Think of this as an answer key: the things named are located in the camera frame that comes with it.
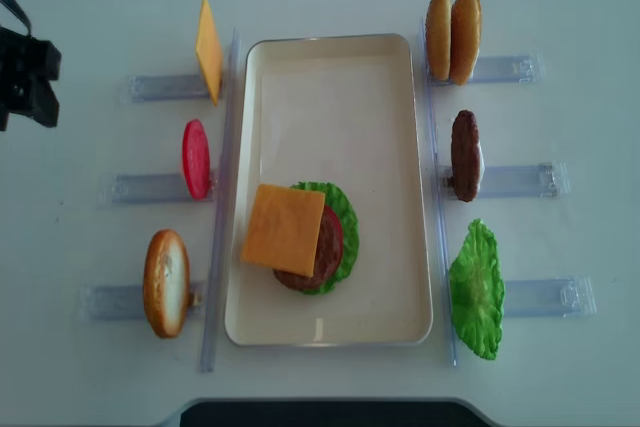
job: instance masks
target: rectangular tray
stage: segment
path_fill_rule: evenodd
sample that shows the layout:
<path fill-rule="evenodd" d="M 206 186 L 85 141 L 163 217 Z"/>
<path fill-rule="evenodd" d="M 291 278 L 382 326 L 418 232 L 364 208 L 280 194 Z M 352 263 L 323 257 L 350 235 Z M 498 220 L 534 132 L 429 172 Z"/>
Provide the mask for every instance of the rectangular tray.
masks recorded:
<path fill-rule="evenodd" d="M 247 58 L 225 309 L 232 342 L 416 344 L 433 320 L 411 53 L 399 35 L 261 42 Z M 240 262 L 259 183 L 333 182 L 358 215 L 351 276 L 324 296 Z"/>

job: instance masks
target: table surface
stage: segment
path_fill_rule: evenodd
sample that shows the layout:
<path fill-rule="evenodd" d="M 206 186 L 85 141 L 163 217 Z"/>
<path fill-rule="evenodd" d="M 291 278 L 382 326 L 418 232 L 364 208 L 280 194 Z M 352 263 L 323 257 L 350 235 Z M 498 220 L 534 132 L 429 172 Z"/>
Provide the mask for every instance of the table surface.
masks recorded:
<path fill-rule="evenodd" d="M 149 425 L 201 399 L 311 397 L 457 399 L 508 425 L 640 423 L 640 337 L 632 323 L 640 282 L 637 0 L 482 0 L 481 55 L 538 51 L 546 76 L 535 90 L 469 86 L 450 99 L 456 109 L 502 112 L 504 123 L 479 118 L 488 163 L 566 162 L 572 190 L 562 199 L 472 208 L 505 212 L 492 226 L 506 278 L 589 275 L 597 315 L 507 319 L 498 360 L 461 348 L 453 369 L 434 288 L 434 326 L 418 347 L 243 349 L 221 331 L 216 371 L 206 375 L 196 370 L 201 321 L 160 341 L 144 323 L 96 324 L 76 315 L 83 285 L 140 282 L 147 242 L 159 228 L 182 233 L 193 277 L 205 278 L 213 205 L 97 204 L 107 174 L 177 171 L 176 147 L 193 117 L 203 120 L 217 159 L 221 109 L 205 101 L 118 103 L 127 74 L 197 69 L 201 0 L 18 1 L 34 35 L 63 53 L 55 84 L 61 112 L 57 129 L 14 116 L 0 134 L 0 424 Z M 415 39 L 429 2 L 209 1 L 223 42 L 237 27 L 243 54 L 262 39 L 379 32 Z M 6 12 L 0 23 L 16 26 Z M 505 132 L 510 144 L 490 146 Z M 450 229 L 460 223 L 452 242 L 467 223 L 460 219 L 450 220 Z M 429 260 L 437 285 L 434 250 Z"/>

